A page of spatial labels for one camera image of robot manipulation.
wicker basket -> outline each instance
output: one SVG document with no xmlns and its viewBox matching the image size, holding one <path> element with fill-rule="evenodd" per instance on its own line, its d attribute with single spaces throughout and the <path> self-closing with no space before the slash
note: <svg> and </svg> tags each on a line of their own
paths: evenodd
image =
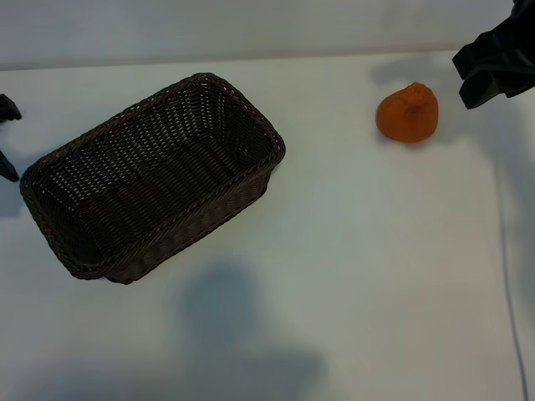
<svg viewBox="0 0 535 401">
<path fill-rule="evenodd" d="M 197 74 L 44 156 L 20 188 L 73 276 L 129 284 L 262 196 L 284 153 L 239 91 Z"/>
</svg>

basket rim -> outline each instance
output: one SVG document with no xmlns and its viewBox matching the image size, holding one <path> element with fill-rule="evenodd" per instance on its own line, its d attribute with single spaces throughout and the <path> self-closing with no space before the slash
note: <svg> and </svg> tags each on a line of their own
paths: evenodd
<svg viewBox="0 0 535 401">
<path fill-rule="evenodd" d="M 76 153 L 78 150 L 80 150 L 83 146 L 87 145 L 92 140 L 99 138 L 101 135 L 105 135 L 105 133 L 111 131 L 113 128 L 115 128 L 119 124 L 122 124 L 126 120 L 134 119 L 147 107 L 165 102 L 167 98 L 173 95 L 175 92 L 180 92 L 184 89 L 187 89 L 193 84 L 198 84 L 199 82 L 217 84 L 221 90 L 227 91 L 229 97 L 234 102 L 245 106 L 245 109 L 252 116 L 255 122 L 262 126 L 264 134 L 271 135 L 271 139 L 273 140 L 272 153 L 260 163 L 257 163 L 253 167 L 250 167 L 239 175 L 236 175 L 228 182 L 215 187 L 213 191 L 206 194 L 201 199 L 193 202 L 185 210 L 181 211 L 176 216 L 173 216 L 172 218 L 161 222 L 152 230 L 147 231 L 147 233 L 140 239 L 130 243 L 128 246 L 119 249 L 113 255 L 102 257 L 101 259 L 99 259 L 99 261 L 95 263 L 81 261 L 80 259 L 74 257 L 72 254 L 68 255 L 70 253 L 69 248 L 64 244 L 63 239 L 56 235 L 55 231 L 51 229 L 51 226 L 53 226 L 54 224 L 53 219 L 48 216 L 48 213 L 46 213 L 46 211 L 43 209 L 37 199 L 34 188 L 31 185 L 34 176 L 46 175 L 46 169 L 51 165 L 54 165 L 56 162 L 62 160 L 65 156 Z M 286 146 L 284 144 L 283 138 L 273 128 L 271 123 L 263 116 L 263 114 L 260 113 L 260 111 L 258 111 L 247 100 L 247 98 L 243 96 L 243 94 L 239 90 L 234 88 L 225 79 L 222 79 L 216 76 L 215 74 L 198 73 L 192 75 L 191 77 L 184 78 L 176 84 L 172 84 L 166 88 L 163 88 L 162 90 L 156 92 L 148 98 L 145 98 L 140 102 L 124 109 L 122 112 L 111 117 L 104 123 L 99 124 L 90 131 L 82 134 L 78 138 L 69 141 L 67 144 L 41 157 L 34 164 L 30 165 L 23 173 L 20 181 L 20 191 L 28 206 L 28 209 L 30 210 L 30 214 L 36 221 L 39 230 L 43 233 L 44 237 L 48 242 L 48 245 L 50 246 L 50 248 L 52 248 L 57 258 L 68 268 L 71 274 L 73 274 L 75 277 L 94 279 L 105 276 L 107 273 L 114 269 L 115 265 L 121 259 L 126 260 L 141 255 L 149 247 L 154 245 L 155 241 L 159 240 L 160 237 L 167 234 L 176 226 L 178 226 L 179 224 L 187 223 L 188 221 L 194 219 L 196 216 L 201 214 L 207 208 L 211 207 L 233 186 L 238 184 L 243 185 L 250 180 L 254 180 L 261 174 L 266 174 L 268 171 L 272 170 L 278 163 L 280 163 L 285 153 Z"/>
</svg>

brown wicker basket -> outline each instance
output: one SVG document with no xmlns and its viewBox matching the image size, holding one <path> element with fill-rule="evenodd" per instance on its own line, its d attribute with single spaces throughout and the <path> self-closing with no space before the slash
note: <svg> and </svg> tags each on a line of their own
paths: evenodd
<svg viewBox="0 0 535 401">
<path fill-rule="evenodd" d="M 238 90 L 196 74 L 44 156 L 20 188 L 73 276 L 129 284 L 262 196 L 284 153 Z"/>
</svg>

white tabletop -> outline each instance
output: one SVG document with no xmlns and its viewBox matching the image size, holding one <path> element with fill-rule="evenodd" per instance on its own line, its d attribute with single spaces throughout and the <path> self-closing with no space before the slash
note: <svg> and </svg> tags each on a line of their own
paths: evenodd
<svg viewBox="0 0 535 401">
<path fill-rule="evenodd" d="M 0 72 L 20 172 L 201 71 L 288 147 L 261 200 L 129 286 L 72 278 L 0 180 L 0 399 L 522 400 L 504 268 L 532 377 L 535 91 L 469 112 L 452 55 Z M 377 104 L 414 81 L 440 128 L 385 140 Z"/>
</svg>

white wall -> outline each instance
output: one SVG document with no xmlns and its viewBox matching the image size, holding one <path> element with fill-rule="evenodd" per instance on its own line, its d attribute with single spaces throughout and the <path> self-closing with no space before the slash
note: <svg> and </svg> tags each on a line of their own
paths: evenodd
<svg viewBox="0 0 535 401">
<path fill-rule="evenodd" d="M 457 48 L 512 0 L 19 0 L 0 68 Z"/>
</svg>

